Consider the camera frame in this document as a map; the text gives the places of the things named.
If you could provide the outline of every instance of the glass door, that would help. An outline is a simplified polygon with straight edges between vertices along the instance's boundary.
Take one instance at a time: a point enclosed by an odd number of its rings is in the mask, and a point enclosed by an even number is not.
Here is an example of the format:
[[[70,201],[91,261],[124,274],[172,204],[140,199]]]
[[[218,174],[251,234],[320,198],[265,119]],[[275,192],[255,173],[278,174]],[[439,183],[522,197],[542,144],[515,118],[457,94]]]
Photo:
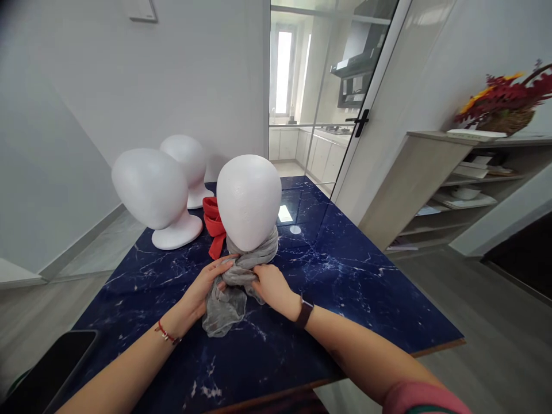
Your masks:
[[[281,177],[336,196],[410,1],[271,0],[269,160]]]

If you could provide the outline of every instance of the table edge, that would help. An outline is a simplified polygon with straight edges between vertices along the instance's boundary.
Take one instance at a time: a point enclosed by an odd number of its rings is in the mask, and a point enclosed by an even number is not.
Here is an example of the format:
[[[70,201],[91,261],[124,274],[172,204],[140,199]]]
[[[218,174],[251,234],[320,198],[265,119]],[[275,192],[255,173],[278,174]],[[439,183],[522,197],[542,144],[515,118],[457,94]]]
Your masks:
[[[465,338],[455,339],[453,341],[446,342],[446,343],[441,344],[441,345],[437,345],[437,346],[434,346],[434,347],[431,347],[431,348],[427,348],[427,349],[422,350],[422,351],[414,352],[411,355],[414,358],[420,358],[420,357],[424,357],[426,355],[433,354],[435,352],[444,351],[444,350],[451,349],[451,348],[456,348],[458,346],[465,345],[465,344],[466,344],[466,339]],[[252,400],[242,401],[241,403],[239,402],[237,404],[229,405],[227,407],[217,408],[217,409],[212,410],[212,411],[206,411],[206,413],[207,414],[225,414],[225,413],[236,412],[236,411],[241,410],[241,409],[249,408],[253,405],[266,403],[270,400],[275,400],[276,398],[284,397],[288,394],[293,394],[295,392],[305,391],[305,390],[317,388],[319,386],[328,385],[328,384],[331,384],[332,382],[335,382],[335,381],[339,381],[339,379],[336,379],[336,380],[335,379],[334,380],[332,380],[332,379],[321,379],[319,381],[310,382],[310,383],[305,384],[305,385],[300,385],[298,387],[289,388],[289,389],[279,391],[279,392],[276,392],[276,393],[273,393],[273,394],[268,394],[268,395],[265,395],[265,396],[262,396],[262,397],[253,398]]]

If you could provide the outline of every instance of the wrist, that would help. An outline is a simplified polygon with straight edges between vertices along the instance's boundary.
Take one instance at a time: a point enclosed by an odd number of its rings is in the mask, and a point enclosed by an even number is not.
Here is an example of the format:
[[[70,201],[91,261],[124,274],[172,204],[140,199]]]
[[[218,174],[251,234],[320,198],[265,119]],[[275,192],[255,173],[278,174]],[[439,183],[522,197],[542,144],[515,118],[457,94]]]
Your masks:
[[[297,321],[297,318],[299,318],[299,314],[301,313],[301,296],[292,292],[286,299],[280,313],[291,322]]]
[[[181,338],[197,320],[192,310],[178,302],[163,315],[161,324],[168,333]]]

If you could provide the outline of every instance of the pink sleeve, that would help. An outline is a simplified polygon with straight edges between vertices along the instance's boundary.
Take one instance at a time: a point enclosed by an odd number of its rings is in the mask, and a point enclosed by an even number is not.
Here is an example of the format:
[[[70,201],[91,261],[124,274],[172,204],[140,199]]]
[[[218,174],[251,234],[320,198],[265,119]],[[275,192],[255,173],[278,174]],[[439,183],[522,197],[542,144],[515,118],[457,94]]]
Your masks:
[[[422,382],[401,382],[391,388],[385,397],[382,414],[405,414],[418,405],[432,405],[458,414],[471,414],[470,409],[450,391]]]

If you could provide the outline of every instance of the kitchen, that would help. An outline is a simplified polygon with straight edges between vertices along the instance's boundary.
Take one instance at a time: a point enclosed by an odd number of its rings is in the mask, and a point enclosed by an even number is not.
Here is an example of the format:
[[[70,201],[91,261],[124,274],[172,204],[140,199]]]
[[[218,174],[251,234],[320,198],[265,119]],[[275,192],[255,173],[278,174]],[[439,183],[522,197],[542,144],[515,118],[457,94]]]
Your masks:
[[[332,18],[272,6],[269,160],[282,177],[306,174],[331,196],[394,6]]]

